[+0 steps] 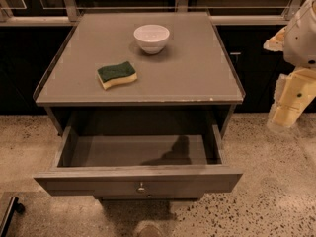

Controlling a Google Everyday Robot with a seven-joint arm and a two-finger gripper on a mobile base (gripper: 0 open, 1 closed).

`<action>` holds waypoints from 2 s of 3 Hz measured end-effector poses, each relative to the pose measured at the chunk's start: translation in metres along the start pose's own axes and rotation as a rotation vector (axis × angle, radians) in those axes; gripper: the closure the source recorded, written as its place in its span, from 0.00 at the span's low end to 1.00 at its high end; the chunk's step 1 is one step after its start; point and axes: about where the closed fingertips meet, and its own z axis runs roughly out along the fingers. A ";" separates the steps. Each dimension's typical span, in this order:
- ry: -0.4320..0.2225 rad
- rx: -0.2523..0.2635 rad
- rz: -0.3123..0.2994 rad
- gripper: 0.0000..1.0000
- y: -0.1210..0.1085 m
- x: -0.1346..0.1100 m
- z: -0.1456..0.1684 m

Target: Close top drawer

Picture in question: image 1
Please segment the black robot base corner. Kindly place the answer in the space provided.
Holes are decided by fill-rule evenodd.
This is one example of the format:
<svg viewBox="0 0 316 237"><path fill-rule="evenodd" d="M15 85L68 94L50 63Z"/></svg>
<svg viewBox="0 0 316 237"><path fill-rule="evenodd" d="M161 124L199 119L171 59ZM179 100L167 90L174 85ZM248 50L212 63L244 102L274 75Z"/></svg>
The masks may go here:
<svg viewBox="0 0 316 237"><path fill-rule="evenodd" d="M19 203L17 197L11 197L0 225L0 237L6 237L15 212L23 214L25 212L25 207Z"/></svg>

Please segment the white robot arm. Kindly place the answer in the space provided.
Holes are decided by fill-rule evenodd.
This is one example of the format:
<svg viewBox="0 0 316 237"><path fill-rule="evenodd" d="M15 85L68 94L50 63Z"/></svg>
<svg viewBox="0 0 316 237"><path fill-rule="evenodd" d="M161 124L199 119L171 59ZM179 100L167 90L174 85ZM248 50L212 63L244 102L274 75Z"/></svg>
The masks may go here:
<svg viewBox="0 0 316 237"><path fill-rule="evenodd" d="M264 49L282 51L294 66L276 80L268 127L291 128L316 98L316 0L306 0L289 23L264 43Z"/></svg>

